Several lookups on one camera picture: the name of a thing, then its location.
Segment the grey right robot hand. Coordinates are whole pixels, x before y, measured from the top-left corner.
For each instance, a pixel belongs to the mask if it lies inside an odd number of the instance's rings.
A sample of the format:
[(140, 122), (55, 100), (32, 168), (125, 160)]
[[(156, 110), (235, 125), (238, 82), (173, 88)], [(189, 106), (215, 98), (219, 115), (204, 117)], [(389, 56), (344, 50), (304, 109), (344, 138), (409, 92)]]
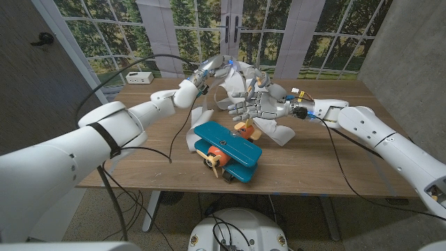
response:
[(261, 72), (256, 68), (247, 92), (237, 92), (231, 95), (233, 98), (244, 98), (242, 102), (228, 106), (233, 121), (243, 121), (255, 117), (273, 120), (283, 116), (305, 119), (307, 112), (314, 110), (313, 101), (290, 99), (282, 86), (270, 81), (268, 73)]

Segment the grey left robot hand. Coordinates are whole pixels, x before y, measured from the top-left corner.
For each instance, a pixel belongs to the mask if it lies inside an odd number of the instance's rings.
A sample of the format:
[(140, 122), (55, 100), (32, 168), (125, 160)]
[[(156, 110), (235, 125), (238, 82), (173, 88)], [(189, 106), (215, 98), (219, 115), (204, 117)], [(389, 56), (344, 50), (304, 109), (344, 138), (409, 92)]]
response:
[(234, 58), (229, 55), (217, 55), (203, 61), (200, 66), (188, 77), (202, 95), (206, 95), (209, 87), (205, 81), (209, 77), (216, 79), (226, 77), (233, 65)]

